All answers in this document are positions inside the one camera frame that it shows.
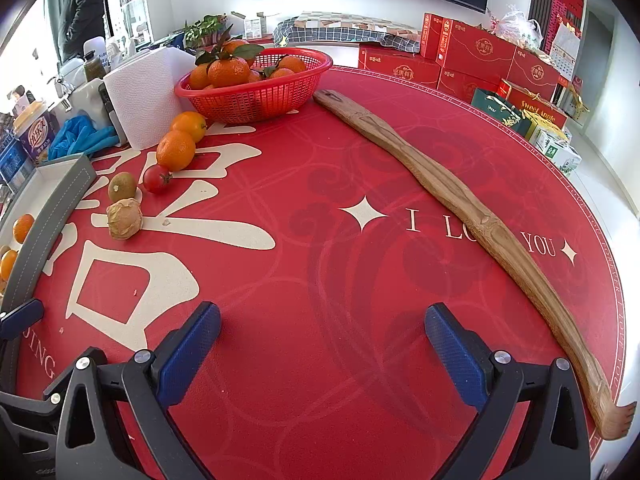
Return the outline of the orange tangerine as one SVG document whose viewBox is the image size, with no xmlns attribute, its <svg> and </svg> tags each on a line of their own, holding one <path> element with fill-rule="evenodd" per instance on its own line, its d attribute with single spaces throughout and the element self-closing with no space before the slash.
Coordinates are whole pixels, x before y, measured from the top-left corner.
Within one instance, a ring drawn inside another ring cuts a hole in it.
<svg viewBox="0 0 640 480">
<path fill-rule="evenodd" d="M 14 249 L 7 250 L 0 260 L 0 276 L 3 281 L 9 281 L 18 252 Z"/>
<path fill-rule="evenodd" d="M 13 237 L 18 244 L 23 244 L 26 237 L 34 225 L 35 218 L 31 214 L 22 214 L 17 218 L 13 225 Z"/>
</svg>

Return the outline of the wooden back scratcher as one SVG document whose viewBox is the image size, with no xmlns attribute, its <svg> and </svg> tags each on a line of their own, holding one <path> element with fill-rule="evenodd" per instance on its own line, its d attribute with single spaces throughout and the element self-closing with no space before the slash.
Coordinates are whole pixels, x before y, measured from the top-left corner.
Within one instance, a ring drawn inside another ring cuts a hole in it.
<svg viewBox="0 0 640 480">
<path fill-rule="evenodd" d="M 387 122 L 340 92 L 320 89 L 314 100 L 402 163 L 425 191 L 471 231 L 486 252 L 510 275 L 534 305 L 555 340 L 570 358 L 599 436 L 626 437 L 636 406 L 618 406 L 596 356 L 588 348 L 574 316 L 544 272 L 503 221 L 451 171 L 403 139 Z"/>
</svg>

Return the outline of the white grey-rimmed tray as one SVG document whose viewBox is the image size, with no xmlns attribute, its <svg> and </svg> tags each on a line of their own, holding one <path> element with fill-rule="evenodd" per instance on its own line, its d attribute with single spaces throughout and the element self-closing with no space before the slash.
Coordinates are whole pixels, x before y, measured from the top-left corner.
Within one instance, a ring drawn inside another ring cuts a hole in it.
<svg viewBox="0 0 640 480">
<path fill-rule="evenodd" d="M 17 251 L 2 294 L 3 311 L 32 298 L 58 234 L 94 180 L 96 172 L 88 157 L 70 155 L 37 167 L 14 196 L 1 218 L 1 244 Z M 24 214 L 31 214 L 35 222 L 24 243 L 19 243 L 13 226 Z"/>
</svg>

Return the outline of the walnut on mat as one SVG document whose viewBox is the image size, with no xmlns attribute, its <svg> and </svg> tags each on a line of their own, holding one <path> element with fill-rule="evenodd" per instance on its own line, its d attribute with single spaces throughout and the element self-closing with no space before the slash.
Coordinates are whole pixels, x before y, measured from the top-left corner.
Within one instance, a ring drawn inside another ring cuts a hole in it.
<svg viewBox="0 0 640 480">
<path fill-rule="evenodd" d="M 107 229 L 114 240 L 129 240 L 142 229 L 140 203 L 124 198 L 106 208 Z"/>
</svg>

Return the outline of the blue drink can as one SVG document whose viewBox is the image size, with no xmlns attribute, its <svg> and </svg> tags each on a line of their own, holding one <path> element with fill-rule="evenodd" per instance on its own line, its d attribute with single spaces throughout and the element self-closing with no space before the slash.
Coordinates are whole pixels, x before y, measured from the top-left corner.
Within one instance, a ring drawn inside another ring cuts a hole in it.
<svg viewBox="0 0 640 480">
<path fill-rule="evenodd" d="M 6 144 L 1 152 L 1 179 L 13 194 L 20 190 L 26 179 L 22 171 L 26 158 L 21 142 L 15 139 Z"/>
</svg>

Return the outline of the kiwi near oranges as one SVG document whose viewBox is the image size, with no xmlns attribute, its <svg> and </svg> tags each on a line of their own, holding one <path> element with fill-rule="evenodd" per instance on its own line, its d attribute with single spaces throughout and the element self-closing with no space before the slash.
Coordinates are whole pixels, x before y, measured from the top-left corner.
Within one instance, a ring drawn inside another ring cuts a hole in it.
<svg viewBox="0 0 640 480">
<path fill-rule="evenodd" d="M 135 198 L 136 193 L 137 181 L 130 172 L 123 171 L 111 178 L 107 194 L 112 203 L 117 203 L 127 198 Z"/>
</svg>

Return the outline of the purple milk tea cup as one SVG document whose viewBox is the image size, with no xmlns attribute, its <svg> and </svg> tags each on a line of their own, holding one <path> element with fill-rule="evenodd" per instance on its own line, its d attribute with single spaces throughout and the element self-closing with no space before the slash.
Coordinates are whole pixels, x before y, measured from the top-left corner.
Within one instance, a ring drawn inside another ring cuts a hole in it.
<svg viewBox="0 0 640 480">
<path fill-rule="evenodd" d="M 58 133 L 58 120 L 48 111 L 46 103 L 29 104 L 14 120 L 14 136 L 21 142 L 35 165 L 48 159 L 49 148 Z"/>
</svg>

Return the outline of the blue rubber gloves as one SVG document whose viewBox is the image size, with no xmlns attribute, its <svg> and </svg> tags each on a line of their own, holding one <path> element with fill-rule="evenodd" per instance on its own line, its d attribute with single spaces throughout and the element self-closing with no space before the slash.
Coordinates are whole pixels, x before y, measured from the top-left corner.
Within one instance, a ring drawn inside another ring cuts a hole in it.
<svg viewBox="0 0 640 480">
<path fill-rule="evenodd" d="M 117 144 L 119 137 L 113 126 L 96 129 L 88 116 L 77 115 L 66 120 L 54 137 L 48 149 L 48 159 L 75 154 L 91 156 Z"/>
</svg>

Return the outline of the cherry tomato on mat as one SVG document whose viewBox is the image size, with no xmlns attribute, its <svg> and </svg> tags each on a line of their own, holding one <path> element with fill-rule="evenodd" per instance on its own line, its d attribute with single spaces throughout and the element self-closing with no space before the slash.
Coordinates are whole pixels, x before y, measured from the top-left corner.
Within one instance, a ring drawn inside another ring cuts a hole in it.
<svg viewBox="0 0 640 480">
<path fill-rule="evenodd" d="M 151 194 L 162 194 L 166 191 L 172 175 L 170 171 L 160 165 L 149 166 L 143 173 L 142 184 L 145 191 Z"/>
</svg>

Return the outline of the black power bank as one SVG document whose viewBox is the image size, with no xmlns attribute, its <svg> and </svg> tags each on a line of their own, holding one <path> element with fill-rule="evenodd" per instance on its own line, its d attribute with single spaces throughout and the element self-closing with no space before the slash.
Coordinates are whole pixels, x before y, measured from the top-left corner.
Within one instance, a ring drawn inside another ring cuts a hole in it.
<svg viewBox="0 0 640 480">
<path fill-rule="evenodd" d="M 108 95 L 106 85 L 104 82 L 99 85 L 99 95 L 102 99 L 104 110 L 106 111 L 107 117 L 110 120 L 112 126 L 115 129 L 115 132 L 118 136 L 118 146 L 125 146 L 128 144 L 128 139 L 126 137 L 126 133 L 124 128 L 122 128 L 122 124 L 120 123 L 113 102 Z"/>
</svg>

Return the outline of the orange basket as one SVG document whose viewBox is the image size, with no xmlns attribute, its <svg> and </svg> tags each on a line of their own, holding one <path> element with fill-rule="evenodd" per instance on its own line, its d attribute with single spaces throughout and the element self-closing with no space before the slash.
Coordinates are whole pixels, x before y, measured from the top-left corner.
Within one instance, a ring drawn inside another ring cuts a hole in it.
<svg viewBox="0 0 640 480">
<path fill-rule="evenodd" d="M 195 156 L 195 142 L 188 132 L 171 130 L 156 148 L 156 162 L 171 172 L 186 169 Z"/>
<path fill-rule="evenodd" d="M 200 142 L 206 133 L 206 118 L 194 110 L 188 110 L 177 115 L 171 123 L 171 130 L 189 133 L 195 143 Z"/>
</svg>

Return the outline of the white paper towel roll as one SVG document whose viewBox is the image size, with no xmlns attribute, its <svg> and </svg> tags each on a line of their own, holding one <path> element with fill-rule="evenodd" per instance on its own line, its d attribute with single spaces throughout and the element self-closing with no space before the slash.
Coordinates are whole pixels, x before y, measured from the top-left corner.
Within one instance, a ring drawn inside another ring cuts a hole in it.
<svg viewBox="0 0 640 480">
<path fill-rule="evenodd" d="M 134 150 L 152 148 L 183 109 L 176 83 L 195 67 L 192 54 L 160 47 L 138 54 L 104 78 L 108 96 Z"/>
</svg>

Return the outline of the red round table mat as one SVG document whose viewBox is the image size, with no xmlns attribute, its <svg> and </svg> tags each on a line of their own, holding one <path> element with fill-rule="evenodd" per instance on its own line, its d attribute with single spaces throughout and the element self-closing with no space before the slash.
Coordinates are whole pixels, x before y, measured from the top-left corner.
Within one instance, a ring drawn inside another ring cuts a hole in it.
<svg viewBox="0 0 640 480">
<path fill-rule="evenodd" d="M 143 196 L 142 230 L 114 240 L 107 183 L 154 160 L 94 160 L 35 288 L 44 317 L 3 364 L 16 393 L 38 398 L 88 347 L 112 362 L 153 348 L 209 300 L 221 334 L 171 415 L 214 477 L 428 479 L 475 415 L 425 335 L 428 306 L 520 362 L 562 356 L 472 230 L 314 102 L 215 126 Z"/>
</svg>

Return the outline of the person in black coat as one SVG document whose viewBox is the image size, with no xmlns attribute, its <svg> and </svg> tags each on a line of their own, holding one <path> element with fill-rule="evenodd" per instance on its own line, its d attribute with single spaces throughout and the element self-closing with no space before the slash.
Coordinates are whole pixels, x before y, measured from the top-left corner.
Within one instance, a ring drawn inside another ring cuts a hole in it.
<svg viewBox="0 0 640 480">
<path fill-rule="evenodd" d="M 58 24 L 58 54 L 62 64 L 84 55 L 86 41 L 102 37 L 104 0 L 63 0 Z"/>
</svg>

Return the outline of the red plastic fruit basket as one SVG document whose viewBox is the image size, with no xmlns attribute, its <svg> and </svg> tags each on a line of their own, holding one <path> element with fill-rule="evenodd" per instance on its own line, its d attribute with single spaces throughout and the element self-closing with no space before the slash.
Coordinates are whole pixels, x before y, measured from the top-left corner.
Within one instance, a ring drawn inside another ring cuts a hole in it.
<svg viewBox="0 0 640 480">
<path fill-rule="evenodd" d="M 279 117 L 298 110 L 310 100 L 321 76 L 333 65 L 329 55 L 317 50 L 267 48 L 257 55 L 255 70 L 273 66 L 285 56 L 299 58 L 305 63 L 306 70 L 238 86 L 203 90 L 192 90 L 186 75 L 176 83 L 175 95 L 188 99 L 210 122 L 245 125 Z"/>
</svg>

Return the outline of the red gift box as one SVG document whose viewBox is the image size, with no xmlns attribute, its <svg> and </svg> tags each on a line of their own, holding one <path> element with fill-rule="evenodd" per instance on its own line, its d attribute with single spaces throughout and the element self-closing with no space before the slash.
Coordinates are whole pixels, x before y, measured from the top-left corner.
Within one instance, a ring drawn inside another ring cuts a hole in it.
<svg viewBox="0 0 640 480">
<path fill-rule="evenodd" d="M 549 101 L 559 72 L 536 53 L 486 30 L 444 18 L 435 61 L 444 70 L 492 84 L 506 80 Z"/>
</svg>

